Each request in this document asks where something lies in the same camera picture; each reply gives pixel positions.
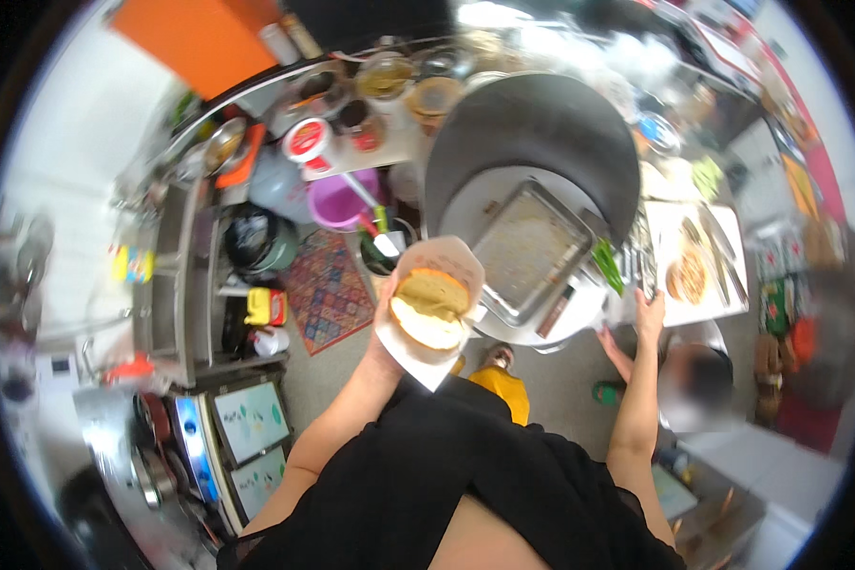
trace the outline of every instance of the green chili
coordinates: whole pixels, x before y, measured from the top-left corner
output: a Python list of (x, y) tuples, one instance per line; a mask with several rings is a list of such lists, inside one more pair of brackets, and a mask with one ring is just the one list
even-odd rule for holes
[(615, 257), (611, 253), (611, 242), (604, 237), (600, 237), (598, 244), (593, 247), (593, 260), (595, 264), (602, 270), (605, 280), (608, 282), (617, 294), (624, 294), (624, 281), (621, 279), (621, 272), (615, 264)]

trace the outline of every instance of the colorful rug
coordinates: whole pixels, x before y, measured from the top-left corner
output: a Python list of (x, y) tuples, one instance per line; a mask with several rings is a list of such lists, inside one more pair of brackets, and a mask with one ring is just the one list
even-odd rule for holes
[(371, 324), (374, 303), (339, 234), (317, 230), (280, 274), (311, 356)]

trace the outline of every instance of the frying pan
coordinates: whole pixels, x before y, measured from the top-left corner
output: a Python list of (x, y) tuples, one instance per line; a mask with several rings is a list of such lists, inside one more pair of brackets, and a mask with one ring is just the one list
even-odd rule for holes
[(577, 79), (532, 73), (483, 85), (459, 101), (437, 134), (425, 176), (427, 234), (439, 233), (447, 205), (473, 176), (524, 165), (585, 191), (620, 245), (637, 215), (636, 155), (617, 110)]

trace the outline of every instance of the metal tray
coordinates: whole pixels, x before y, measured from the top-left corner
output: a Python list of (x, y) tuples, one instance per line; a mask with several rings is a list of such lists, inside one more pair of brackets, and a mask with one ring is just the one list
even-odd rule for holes
[(485, 270), (481, 303), (504, 324), (524, 325), (589, 255), (594, 237), (535, 178), (525, 179), (472, 246)]

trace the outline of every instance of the green slipper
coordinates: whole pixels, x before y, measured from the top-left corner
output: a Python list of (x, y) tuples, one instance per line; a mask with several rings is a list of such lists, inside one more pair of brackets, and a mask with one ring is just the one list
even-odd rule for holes
[(603, 406), (616, 406), (618, 397), (624, 394), (624, 382), (595, 382), (593, 384), (593, 399)]

